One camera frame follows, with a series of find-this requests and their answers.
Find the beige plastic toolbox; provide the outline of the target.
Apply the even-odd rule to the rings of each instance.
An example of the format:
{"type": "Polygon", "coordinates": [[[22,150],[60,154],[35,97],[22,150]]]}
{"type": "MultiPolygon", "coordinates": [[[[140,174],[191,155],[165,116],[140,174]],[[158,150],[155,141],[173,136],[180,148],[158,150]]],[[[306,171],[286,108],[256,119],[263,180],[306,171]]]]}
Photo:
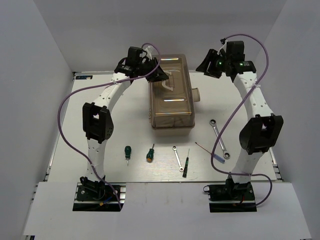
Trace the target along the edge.
{"type": "Polygon", "coordinates": [[[149,122],[158,137],[187,136],[195,126],[195,103],[201,100],[193,88],[184,54],[163,55],[164,81],[149,84],[149,122]]]}

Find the small silver ratchet wrench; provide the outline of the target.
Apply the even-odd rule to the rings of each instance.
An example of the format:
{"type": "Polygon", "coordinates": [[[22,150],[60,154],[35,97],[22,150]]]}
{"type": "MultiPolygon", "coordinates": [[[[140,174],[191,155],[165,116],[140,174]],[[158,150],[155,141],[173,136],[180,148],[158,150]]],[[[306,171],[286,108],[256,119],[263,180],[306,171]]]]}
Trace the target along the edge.
{"type": "Polygon", "coordinates": [[[179,158],[179,154],[178,154],[178,151],[177,151],[177,147],[174,145],[172,147],[172,150],[174,152],[174,155],[176,157],[176,160],[177,160],[177,163],[178,163],[178,166],[179,166],[179,171],[180,172],[183,172],[184,171],[184,168],[182,167],[182,164],[181,164],[181,161],[180,161],[180,158],[179,158]]]}

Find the stubby green screwdriver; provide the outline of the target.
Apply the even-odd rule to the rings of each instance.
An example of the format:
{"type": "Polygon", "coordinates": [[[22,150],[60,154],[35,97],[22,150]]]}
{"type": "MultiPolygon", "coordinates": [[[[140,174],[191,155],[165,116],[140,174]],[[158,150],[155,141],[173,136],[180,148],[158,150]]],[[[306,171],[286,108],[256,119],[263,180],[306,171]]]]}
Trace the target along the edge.
{"type": "Polygon", "coordinates": [[[127,166],[129,165],[129,160],[131,159],[131,153],[132,153],[132,148],[131,146],[127,145],[124,148],[124,154],[125,154],[125,159],[127,162],[127,166]]]}

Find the green orange screwdriver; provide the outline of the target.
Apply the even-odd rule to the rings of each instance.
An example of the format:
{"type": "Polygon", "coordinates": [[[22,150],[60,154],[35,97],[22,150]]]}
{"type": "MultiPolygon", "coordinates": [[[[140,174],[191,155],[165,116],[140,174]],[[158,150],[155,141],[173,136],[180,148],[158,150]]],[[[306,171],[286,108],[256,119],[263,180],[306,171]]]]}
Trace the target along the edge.
{"type": "Polygon", "coordinates": [[[154,152],[155,152],[154,146],[155,146],[155,144],[152,145],[152,147],[149,149],[149,151],[148,151],[148,153],[146,155],[146,161],[148,163],[151,163],[153,161],[153,159],[154,159],[154,152]]]}

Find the large silver ratchet wrench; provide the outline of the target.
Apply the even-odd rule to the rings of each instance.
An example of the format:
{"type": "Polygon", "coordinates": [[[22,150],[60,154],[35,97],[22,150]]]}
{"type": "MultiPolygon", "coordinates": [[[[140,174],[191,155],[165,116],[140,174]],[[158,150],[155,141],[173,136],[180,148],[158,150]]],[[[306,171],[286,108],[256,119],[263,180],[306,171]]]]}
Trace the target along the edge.
{"type": "MultiPolygon", "coordinates": [[[[209,121],[209,124],[212,126],[216,137],[218,137],[219,134],[220,134],[220,131],[219,131],[218,127],[217,127],[217,122],[214,119],[211,119],[209,121]]],[[[219,138],[218,142],[219,142],[219,145],[220,145],[220,147],[222,149],[223,158],[226,159],[226,160],[230,159],[231,155],[230,155],[229,151],[227,150],[227,148],[226,148],[226,146],[224,144],[224,141],[222,140],[221,137],[219,138]]]]}

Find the red blue screwdriver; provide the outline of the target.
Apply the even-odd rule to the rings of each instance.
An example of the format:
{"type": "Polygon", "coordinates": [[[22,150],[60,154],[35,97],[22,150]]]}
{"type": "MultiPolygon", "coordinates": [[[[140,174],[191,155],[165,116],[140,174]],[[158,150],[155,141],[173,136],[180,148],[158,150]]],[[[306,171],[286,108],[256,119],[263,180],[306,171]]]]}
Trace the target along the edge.
{"type": "MultiPolygon", "coordinates": [[[[207,153],[211,154],[211,152],[209,150],[207,150],[206,148],[204,148],[202,145],[200,145],[199,143],[195,142],[195,144],[197,146],[199,146],[201,149],[205,150],[207,153]]],[[[225,163],[225,159],[220,157],[219,155],[214,154],[213,156],[214,159],[216,159],[217,161],[219,161],[220,163],[224,164],[225,163]]]]}

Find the black green precision screwdriver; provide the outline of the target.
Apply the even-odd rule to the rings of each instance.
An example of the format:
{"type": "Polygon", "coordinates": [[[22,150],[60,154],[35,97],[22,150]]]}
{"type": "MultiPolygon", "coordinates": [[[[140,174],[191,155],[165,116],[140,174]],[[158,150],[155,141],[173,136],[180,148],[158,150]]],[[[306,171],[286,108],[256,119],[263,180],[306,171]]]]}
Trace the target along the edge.
{"type": "Polygon", "coordinates": [[[185,159],[185,165],[184,165],[183,174],[182,174],[183,178],[187,177],[188,165],[189,165],[189,154],[190,154],[190,150],[188,150],[187,157],[185,159]]]}

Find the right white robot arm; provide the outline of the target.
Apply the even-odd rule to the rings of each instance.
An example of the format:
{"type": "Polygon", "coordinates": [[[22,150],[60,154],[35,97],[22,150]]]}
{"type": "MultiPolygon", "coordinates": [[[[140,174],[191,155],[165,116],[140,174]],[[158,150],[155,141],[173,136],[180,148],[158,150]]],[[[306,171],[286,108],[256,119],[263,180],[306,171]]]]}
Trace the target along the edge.
{"type": "Polygon", "coordinates": [[[228,178],[232,183],[225,188],[226,195],[236,200],[244,193],[260,158],[276,144],[284,124],[281,115],[275,115],[268,106],[258,85],[257,70],[245,59],[243,41],[229,41],[220,50],[209,49],[197,72],[219,79],[229,77],[243,100],[247,124],[239,133],[241,151],[228,178]]]}

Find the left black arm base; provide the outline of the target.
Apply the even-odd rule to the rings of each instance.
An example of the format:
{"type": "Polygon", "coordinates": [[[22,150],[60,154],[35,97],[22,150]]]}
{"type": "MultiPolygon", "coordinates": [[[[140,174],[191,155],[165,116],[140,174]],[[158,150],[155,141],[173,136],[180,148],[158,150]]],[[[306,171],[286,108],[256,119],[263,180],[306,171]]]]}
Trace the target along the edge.
{"type": "Polygon", "coordinates": [[[114,191],[105,185],[100,193],[85,188],[80,182],[77,184],[73,212],[120,212],[119,203],[114,191]]]}

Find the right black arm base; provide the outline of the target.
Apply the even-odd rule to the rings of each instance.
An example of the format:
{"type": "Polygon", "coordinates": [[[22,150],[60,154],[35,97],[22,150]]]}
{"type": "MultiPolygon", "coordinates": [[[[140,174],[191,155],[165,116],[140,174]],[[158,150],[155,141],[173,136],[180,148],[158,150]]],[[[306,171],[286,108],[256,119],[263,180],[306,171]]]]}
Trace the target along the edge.
{"type": "Polygon", "coordinates": [[[208,195],[210,213],[256,212],[256,198],[251,184],[245,190],[228,193],[225,184],[211,184],[203,187],[208,195]]]}

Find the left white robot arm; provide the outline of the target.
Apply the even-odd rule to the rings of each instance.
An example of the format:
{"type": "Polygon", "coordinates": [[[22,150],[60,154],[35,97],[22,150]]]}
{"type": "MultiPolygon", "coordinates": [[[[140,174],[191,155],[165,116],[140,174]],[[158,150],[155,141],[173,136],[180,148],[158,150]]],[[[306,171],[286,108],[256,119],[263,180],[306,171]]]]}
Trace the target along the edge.
{"type": "Polygon", "coordinates": [[[111,85],[91,103],[82,107],[82,126],[88,146],[88,158],[85,179],[94,182],[88,188],[88,193],[99,200],[105,196],[106,187],[99,182],[105,178],[104,158],[108,139],[111,137],[114,124],[112,110],[128,89],[134,78],[145,78],[149,82],[167,80],[159,64],[159,59],[152,56],[154,47],[146,43],[142,47],[131,46],[127,57],[121,59],[116,66],[111,85]]]}

